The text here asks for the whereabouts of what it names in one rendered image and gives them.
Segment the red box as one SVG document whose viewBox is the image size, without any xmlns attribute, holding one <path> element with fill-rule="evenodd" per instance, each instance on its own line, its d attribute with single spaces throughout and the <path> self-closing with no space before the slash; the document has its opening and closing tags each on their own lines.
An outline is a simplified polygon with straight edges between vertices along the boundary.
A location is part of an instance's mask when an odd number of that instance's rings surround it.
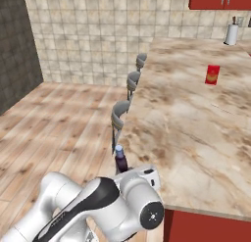
<svg viewBox="0 0 251 242">
<path fill-rule="evenodd" d="M 205 83 L 216 85 L 218 81 L 219 72 L 220 72 L 219 66 L 209 65 L 207 69 Z"/>
</svg>

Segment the white paper towel roll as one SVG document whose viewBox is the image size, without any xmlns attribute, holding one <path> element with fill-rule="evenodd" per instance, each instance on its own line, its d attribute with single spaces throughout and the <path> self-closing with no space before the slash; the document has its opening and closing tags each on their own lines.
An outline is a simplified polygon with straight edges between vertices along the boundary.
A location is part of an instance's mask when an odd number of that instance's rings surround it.
<svg viewBox="0 0 251 242">
<path fill-rule="evenodd" d="M 232 23 L 227 27 L 226 32 L 226 45 L 235 45 L 237 41 L 238 34 L 238 23 L 236 22 L 236 17 L 232 18 Z"/>
</svg>

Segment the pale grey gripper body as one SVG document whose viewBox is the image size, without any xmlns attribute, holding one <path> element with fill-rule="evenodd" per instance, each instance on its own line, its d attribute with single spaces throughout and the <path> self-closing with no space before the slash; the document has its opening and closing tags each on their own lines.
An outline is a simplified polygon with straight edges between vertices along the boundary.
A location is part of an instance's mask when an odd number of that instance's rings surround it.
<svg viewBox="0 0 251 242">
<path fill-rule="evenodd" d="M 131 169 L 123 173 L 119 173 L 113 177 L 113 180 L 116 184 L 126 183 L 130 180 L 135 180 L 140 178 L 140 174 L 138 170 Z"/>
</svg>

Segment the red counter base cabinet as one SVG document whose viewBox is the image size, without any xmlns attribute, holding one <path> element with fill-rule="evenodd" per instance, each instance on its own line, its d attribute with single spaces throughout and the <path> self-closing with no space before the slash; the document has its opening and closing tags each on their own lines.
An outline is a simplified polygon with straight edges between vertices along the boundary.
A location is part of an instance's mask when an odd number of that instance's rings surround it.
<svg viewBox="0 0 251 242">
<path fill-rule="evenodd" d="M 251 242 L 251 221 L 165 209 L 163 242 Z"/>
</svg>

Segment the grey stool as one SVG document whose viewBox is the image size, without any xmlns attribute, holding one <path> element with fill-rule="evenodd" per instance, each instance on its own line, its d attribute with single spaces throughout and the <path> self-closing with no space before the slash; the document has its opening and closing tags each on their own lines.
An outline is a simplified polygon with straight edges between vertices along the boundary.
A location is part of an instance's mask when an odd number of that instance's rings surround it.
<svg viewBox="0 0 251 242">
<path fill-rule="evenodd" d="M 131 72 L 127 76 L 126 88 L 127 88 L 127 100 L 130 101 L 133 92 L 136 89 L 137 83 L 140 78 L 140 72 Z"/>
<path fill-rule="evenodd" d="M 112 153 L 116 157 L 115 147 L 120 145 L 118 143 L 120 134 L 122 132 L 124 122 L 121 120 L 121 115 L 126 113 L 129 108 L 129 101 L 119 101 L 112 109 L 111 121 L 112 121 Z"/>
<path fill-rule="evenodd" d="M 136 57 L 136 68 L 138 71 L 140 71 L 144 67 L 144 63 L 147 59 L 146 53 L 140 53 Z"/>
</svg>

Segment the purple bottle with blue cap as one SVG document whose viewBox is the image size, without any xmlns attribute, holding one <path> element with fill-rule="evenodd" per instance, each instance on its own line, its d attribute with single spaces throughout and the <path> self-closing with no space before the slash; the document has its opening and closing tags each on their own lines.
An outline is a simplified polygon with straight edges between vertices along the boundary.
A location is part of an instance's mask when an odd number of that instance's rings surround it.
<svg viewBox="0 0 251 242">
<path fill-rule="evenodd" d="M 117 145 L 115 147 L 116 151 L 116 164 L 119 172 L 125 172 L 127 171 L 127 161 L 126 161 L 126 155 L 124 153 L 124 148 L 122 145 Z"/>
</svg>

